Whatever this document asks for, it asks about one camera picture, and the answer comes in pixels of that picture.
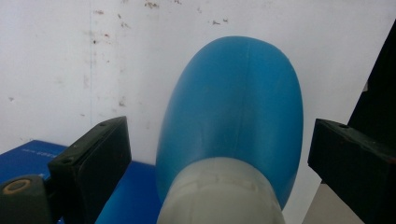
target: dark spot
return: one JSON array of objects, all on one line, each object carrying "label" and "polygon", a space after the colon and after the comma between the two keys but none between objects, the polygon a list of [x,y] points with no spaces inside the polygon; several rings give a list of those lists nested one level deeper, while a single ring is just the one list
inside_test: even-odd
[{"label": "dark spot", "polygon": [[130,27],[126,22],[122,22],[122,23],[121,23],[121,27],[122,27],[122,28],[129,28],[129,29],[131,29],[131,27]]},{"label": "dark spot", "polygon": [[145,3],[145,7],[149,7],[149,8],[159,8],[160,5],[158,5],[157,3],[152,3],[147,1],[147,3]]},{"label": "dark spot", "polygon": [[98,15],[105,14],[105,12],[103,10],[95,10],[93,13],[98,14]]},{"label": "dark spot", "polygon": [[122,98],[119,100],[119,106],[125,107],[125,96],[122,96]]}]

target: white balloon base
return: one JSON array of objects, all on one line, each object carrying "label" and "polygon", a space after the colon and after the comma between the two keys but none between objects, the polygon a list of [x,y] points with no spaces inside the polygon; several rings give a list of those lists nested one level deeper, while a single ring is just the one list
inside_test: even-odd
[{"label": "white balloon base", "polygon": [[183,169],[157,224],[284,224],[270,182],[246,162],[211,158]]}]

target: white wall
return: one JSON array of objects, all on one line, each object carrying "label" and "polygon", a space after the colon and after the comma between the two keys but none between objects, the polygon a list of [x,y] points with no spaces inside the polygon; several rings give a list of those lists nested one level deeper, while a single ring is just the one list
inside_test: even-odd
[{"label": "white wall", "polygon": [[256,37],[286,53],[301,83],[303,153],[284,215],[302,223],[319,184],[306,165],[315,118],[348,121],[395,18],[394,0],[2,0],[0,152],[70,145],[126,115],[134,160],[154,163],[192,55],[218,37]]}]

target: blue surface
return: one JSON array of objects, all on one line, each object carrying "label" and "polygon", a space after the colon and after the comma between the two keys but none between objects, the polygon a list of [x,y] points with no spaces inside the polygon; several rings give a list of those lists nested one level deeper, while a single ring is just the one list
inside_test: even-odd
[{"label": "blue surface", "polygon": [[154,224],[161,206],[155,185],[155,167],[132,161],[96,223]]},{"label": "blue surface", "polygon": [[231,157],[259,169],[283,208],[302,139],[302,97],[288,58],[249,37],[215,40],[191,59],[169,102],[156,162],[160,198],[190,163]]},{"label": "blue surface", "polygon": [[0,183],[20,175],[50,176],[47,167],[66,147],[42,141],[31,141],[0,155]]}]

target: gray surface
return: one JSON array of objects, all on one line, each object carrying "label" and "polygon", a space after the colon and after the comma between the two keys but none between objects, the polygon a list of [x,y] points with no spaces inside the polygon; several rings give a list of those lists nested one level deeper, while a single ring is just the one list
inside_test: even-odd
[{"label": "gray surface", "polygon": [[303,224],[362,224],[361,219],[329,188],[321,184]]}]

